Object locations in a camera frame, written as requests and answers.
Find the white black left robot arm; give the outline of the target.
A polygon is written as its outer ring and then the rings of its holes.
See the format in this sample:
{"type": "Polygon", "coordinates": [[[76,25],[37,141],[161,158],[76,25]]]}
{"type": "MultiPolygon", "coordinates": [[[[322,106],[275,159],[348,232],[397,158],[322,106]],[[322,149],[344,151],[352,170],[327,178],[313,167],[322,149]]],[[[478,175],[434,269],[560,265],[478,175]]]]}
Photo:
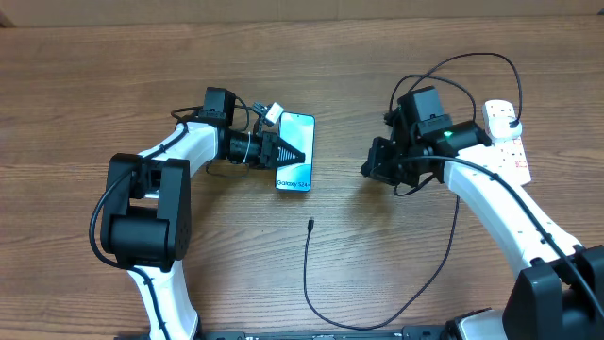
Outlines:
{"type": "Polygon", "coordinates": [[[233,128],[237,109],[253,113],[235,93],[209,87],[202,105],[172,111],[175,130],[162,142],[109,161],[89,242],[100,262],[125,270],[137,284],[150,321],[148,339],[203,336],[183,268],[192,237],[194,174],[215,160],[267,170],[310,159],[274,132],[233,128]]]}

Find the blue Galaxy smartphone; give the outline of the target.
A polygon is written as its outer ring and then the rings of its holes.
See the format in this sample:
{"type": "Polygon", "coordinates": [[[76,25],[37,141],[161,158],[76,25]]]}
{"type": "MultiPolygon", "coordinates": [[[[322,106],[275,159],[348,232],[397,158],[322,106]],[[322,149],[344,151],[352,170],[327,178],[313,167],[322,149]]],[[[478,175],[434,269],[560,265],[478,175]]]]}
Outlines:
{"type": "Polygon", "coordinates": [[[284,112],[280,117],[276,187],[280,191],[307,193],[311,188],[315,118],[284,112]]]}

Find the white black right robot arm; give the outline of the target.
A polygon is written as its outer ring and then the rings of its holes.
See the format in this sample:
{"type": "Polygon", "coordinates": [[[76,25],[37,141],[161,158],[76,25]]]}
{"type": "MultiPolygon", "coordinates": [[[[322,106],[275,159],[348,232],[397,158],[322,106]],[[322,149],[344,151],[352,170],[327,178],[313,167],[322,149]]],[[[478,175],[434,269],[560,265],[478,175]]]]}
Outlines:
{"type": "Polygon", "coordinates": [[[442,327],[407,328],[433,339],[600,339],[603,336],[603,248],[585,247],[525,191],[529,167],[512,103],[482,106],[485,125],[454,124],[437,90],[406,93],[385,117],[364,176],[392,186],[422,185],[430,175],[465,202],[504,254],[515,284],[505,308],[487,308],[442,327]]]}

